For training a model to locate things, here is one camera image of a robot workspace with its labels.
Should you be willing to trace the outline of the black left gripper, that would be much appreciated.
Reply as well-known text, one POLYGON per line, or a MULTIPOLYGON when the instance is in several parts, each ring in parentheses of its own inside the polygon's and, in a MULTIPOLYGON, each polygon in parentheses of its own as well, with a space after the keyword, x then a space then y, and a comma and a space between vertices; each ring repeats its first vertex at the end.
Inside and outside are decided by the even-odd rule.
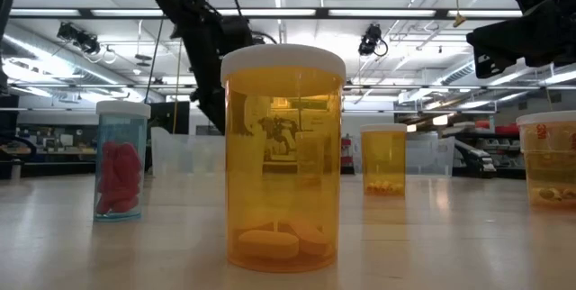
MULTIPOLYGON (((225 91, 220 82, 220 56, 217 51, 221 33, 221 15, 214 9, 185 10, 176 8, 172 14, 174 38, 180 38, 193 69, 197 89, 190 94, 191 102, 221 133, 225 133, 225 91)), ((231 91, 229 112, 231 133, 251 135, 245 123, 247 96, 231 91)))

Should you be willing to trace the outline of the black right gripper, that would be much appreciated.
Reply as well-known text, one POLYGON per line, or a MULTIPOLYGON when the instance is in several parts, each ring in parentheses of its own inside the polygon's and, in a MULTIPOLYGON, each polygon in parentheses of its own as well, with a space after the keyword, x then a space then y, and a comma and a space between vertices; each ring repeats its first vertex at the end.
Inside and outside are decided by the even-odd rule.
POLYGON ((516 0, 522 16, 466 35, 477 78, 503 73, 524 59, 529 67, 576 63, 576 0, 516 0))

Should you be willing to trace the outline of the amber bottle with oval pills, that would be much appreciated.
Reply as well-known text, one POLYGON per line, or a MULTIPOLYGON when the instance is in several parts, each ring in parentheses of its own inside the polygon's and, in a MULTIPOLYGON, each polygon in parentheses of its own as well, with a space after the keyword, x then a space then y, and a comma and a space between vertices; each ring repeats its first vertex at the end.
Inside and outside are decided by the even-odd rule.
POLYGON ((336 54, 294 44, 255 45, 221 64, 225 90, 225 183, 228 261, 267 272, 303 272, 338 256, 341 105, 346 66, 336 54), (231 133, 229 99, 247 96, 251 135, 231 133), (278 231, 280 220, 303 220, 329 239, 326 256, 276 260, 242 255, 246 231, 278 231))

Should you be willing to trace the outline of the clear blue bottle red pills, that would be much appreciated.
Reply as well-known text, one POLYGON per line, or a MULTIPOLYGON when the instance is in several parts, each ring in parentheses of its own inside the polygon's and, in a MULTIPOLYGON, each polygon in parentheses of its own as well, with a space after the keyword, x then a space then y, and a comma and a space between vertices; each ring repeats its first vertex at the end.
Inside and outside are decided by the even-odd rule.
POLYGON ((95 162, 94 220, 139 219, 145 171, 150 106, 127 101, 101 101, 95 162))

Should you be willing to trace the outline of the amber bottle with red print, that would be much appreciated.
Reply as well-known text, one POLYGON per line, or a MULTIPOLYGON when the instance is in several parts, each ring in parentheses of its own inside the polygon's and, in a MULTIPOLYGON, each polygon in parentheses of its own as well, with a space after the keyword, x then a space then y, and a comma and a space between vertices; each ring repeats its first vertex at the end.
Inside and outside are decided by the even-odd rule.
POLYGON ((517 118, 532 206, 576 211, 576 110, 517 118))

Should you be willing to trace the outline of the amber bottle small yellow pills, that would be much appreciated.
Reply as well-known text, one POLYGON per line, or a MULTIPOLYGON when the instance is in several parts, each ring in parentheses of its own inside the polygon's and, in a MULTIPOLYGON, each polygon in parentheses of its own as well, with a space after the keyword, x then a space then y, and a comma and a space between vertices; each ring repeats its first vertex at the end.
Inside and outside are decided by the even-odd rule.
POLYGON ((364 194, 404 197, 407 125, 368 124, 360 133, 364 194))

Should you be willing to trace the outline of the clear plastic bin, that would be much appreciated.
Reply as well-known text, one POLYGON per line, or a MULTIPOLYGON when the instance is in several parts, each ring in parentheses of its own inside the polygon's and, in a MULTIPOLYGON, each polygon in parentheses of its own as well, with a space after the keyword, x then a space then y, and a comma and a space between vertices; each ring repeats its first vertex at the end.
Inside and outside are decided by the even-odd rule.
POLYGON ((223 136, 170 134, 151 129, 152 174, 154 177, 222 175, 225 168, 223 136))
MULTIPOLYGON (((455 139, 415 139, 406 138, 406 174, 412 175, 452 175, 455 139)), ((361 136, 354 137, 353 158, 355 171, 363 173, 361 136)))

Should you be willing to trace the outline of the orange oval pill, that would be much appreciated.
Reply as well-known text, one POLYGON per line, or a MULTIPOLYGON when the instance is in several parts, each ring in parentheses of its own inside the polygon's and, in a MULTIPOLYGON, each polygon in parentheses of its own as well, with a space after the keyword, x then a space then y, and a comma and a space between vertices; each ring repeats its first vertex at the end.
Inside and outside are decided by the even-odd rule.
POLYGON ((310 222, 280 220, 277 230, 295 236, 299 241, 300 253, 310 256, 326 256, 329 253, 329 238, 310 222))
POLYGON ((238 252, 242 255, 285 260, 298 255, 299 239, 286 232, 279 231, 246 231, 238 236, 238 252))

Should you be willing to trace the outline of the black monitor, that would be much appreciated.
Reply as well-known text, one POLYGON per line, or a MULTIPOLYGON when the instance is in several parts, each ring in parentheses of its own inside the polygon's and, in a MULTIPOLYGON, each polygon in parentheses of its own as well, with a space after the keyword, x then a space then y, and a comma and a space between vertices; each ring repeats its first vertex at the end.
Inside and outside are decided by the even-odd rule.
POLYGON ((189 133, 190 103, 177 101, 150 105, 148 128, 160 127, 175 134, 189 133))

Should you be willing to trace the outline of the rack of red grey bins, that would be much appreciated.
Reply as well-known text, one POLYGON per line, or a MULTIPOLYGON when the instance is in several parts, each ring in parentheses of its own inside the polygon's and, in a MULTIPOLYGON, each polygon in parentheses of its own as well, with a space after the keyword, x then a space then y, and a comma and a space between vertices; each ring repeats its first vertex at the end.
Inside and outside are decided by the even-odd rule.
POLYGON ((489 153, 497 170, 495 177, 526 178, 516 124, 495 126, 492 121, 459 122, 446 131, 445 136, 489 153))

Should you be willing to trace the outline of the black slanted conveyor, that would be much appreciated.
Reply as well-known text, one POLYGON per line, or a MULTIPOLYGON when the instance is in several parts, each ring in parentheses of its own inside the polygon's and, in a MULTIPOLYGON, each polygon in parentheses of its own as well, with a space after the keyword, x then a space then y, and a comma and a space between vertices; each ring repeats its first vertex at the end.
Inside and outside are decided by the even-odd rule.
POLYGON ((489 153, 455 140, 452 175, 455 177, 493 178, 497 175, 497 170, 489 153))

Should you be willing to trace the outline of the black ceiling-mounted device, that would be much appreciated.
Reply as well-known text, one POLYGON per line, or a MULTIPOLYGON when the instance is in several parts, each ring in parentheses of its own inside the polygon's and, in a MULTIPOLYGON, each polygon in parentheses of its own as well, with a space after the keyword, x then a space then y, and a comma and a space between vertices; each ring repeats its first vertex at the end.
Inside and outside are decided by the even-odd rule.
POLYGON ((57 37, 66 43, 71 43, 87 55, 98 54, 101 50, 101 45, 95 34, 84 31, 73 23, 61 23, 57 37))

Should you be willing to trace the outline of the cluttered background workbench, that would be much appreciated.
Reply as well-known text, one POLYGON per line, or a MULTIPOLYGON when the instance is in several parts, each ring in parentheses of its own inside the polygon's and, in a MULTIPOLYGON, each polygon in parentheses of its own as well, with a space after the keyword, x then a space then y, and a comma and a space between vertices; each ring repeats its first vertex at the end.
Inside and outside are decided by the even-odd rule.
POLYGON ((95 125, 19 124, 18 136, 37 148, 22 168, 23 177, 50 177, 95 172, 95 125))

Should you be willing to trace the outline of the black overhead frame beam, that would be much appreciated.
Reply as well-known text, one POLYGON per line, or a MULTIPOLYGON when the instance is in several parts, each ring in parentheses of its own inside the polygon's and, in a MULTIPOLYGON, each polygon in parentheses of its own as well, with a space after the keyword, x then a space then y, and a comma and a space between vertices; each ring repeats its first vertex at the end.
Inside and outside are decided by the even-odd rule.
MULTIPOLYGON (((507 20, 522 15, 513 9, 426 9, 426 8, 244 8, 240 11, 225 8, 223 16, 244 15, 250 19, 374 19, 374 20, 426 20, 447 21, 458 14, 473 21, 507 20)), ((14 19, 161 19, 165 14, 155 8, 14 8, 9 16, 14 19)))

